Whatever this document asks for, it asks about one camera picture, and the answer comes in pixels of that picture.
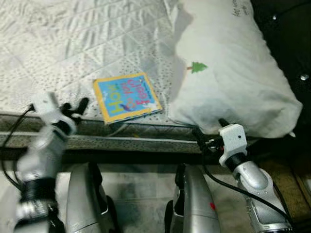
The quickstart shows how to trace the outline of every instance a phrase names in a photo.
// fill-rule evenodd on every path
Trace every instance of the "pillow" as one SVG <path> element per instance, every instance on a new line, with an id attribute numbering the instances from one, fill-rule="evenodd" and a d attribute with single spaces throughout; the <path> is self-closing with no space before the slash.
<path id="1" fill-rule="evenodd" d="M 275 138 L 291 132 L 302 104 L 278 68 L 253 19 L 249 0 L 184 0 L 192 22 L 176 44 L 169 118 L 217 134 L 224 118 L 249 136 Z M 173 22 L 183 28 L 184 20 Z"/>

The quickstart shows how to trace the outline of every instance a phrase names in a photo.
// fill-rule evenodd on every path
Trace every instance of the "mattress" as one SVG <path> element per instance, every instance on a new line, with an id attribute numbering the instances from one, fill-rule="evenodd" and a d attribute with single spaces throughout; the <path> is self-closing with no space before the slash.
<path id="1" fill-rule="evenodd" d="M 90 98 L 69 149 L 199 152 L 191 127 L 168 119 L 178 0 L 0 1 L 0 141 L 38 92 L 60 104 Z M 147 73 L 163 111 L 105 125 L 93 81 Z M 25 147 L 42 122 L 30 114 L 9 147 Z"/>

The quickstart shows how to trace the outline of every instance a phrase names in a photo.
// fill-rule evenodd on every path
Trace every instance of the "yellow border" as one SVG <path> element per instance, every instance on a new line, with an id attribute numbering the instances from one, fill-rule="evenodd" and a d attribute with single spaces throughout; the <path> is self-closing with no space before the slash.
<path id="1" fill-rule="evenodd" d="M 141 76 L 141 75 L 143 75 L 147 85 L 149 86 L 149 89 L 151 91 L 151 95 L 153 96 L 153 98 L 157 102 L 157 106 L 158 106 L 159 111 L 162 110 L 160 102 L 159 102 L 159 100 L 158 100 L 158 98 L 157 98 L 157 96 L 156 96 L 156 94 L 154 92 L 154 89 L 152 88 L 152 86 L 151 86 L 151 84 L 149 82 L 147 74 L 144 73 L 144 72 L 137 73 L 137 74 L 121 75 L 121 76 L 117 76 L 117 77 L 97 79 L 97 80 L 94 81 L 94 90 L 95 90 L 95 95 L 96 95 L 97 101 L 99 103 L 99 106 L 101 108 L 101 111 L 102 111 L 105 123 L 112 123 L 112 122 L 115 122 L 115 121 L 123 120 L 123 119 L 125 119 L 127 117 L 138 117 L 138 116 L 140 116 L 142 114 L 145 114 L 145 113 L 151 113 L 151 109 L 147 108 L 147 109 L 137 110 L 137 111 L 133 111 L 133 112 L 129 112 L 129 113 L 123 113 L 123 114 L 120 114 L 120 115 L 117 115 L 117 116 L 110 117 L 109 114 L 108 114 L 108 111 L 106 110 L 106 107 L 105 107 L 105 104 L 104 104 L 104 101 L 103 101 L 103 95 L 102 95 L 102 92 L 101 92 L 101 90 L 99 88 L 99 85 L 98 85 L 98 83 L 101 83 L 101 82 L 107 82 L 107 81 L 112 81 L 112 80 L 117 80 L 117 79 L 124 79 L 124 78 L 133 78 L 133 77 Z"/>

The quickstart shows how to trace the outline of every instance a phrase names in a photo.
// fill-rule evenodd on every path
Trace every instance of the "floor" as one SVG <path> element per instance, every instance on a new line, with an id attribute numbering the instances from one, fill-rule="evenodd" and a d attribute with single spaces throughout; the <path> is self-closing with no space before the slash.
<path id="1" fill-rule="evenodd" d="M 66 221 L 68 166 L 57 180 L 60 218 Z M 119 224 L 124 233 L 163 233 L 166 203 L 174 193 L 176 165 L 99 165 L 103 187 L 115 202 Z M 231 174 L 220 166 L 210 166 L 219 179 L 234 184 Z M 222 233 L 252 233 L 245 200 L 225 187 L 206 179 L 219 216 Z M 16 190 L 0 175 L 0 232 L 10 233 L 14 227 Z"/>

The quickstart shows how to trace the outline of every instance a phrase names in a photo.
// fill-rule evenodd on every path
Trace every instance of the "blue book cover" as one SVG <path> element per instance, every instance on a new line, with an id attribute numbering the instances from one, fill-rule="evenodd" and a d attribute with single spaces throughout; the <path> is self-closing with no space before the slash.
<path id="1" fill-rule="evenodd" d="M 94 89 L 107 124 L 162 110 L 145 73 L 97 79 Z"/>

